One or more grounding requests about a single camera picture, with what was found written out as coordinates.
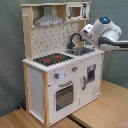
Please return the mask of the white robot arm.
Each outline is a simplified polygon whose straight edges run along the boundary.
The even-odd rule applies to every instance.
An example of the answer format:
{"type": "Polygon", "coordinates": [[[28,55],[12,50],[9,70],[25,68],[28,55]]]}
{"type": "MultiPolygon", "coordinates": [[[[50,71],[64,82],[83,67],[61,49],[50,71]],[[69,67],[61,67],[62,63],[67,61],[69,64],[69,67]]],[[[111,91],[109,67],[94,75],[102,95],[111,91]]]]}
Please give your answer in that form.
{"type": "Polygon", "coordinates": [[[87,24],[80,31],[83,39],[103,51],[128,50],[128,40],[119,40],[121,34],[121,28],[108,16],[100,16],[93,25],[87,24]]]}

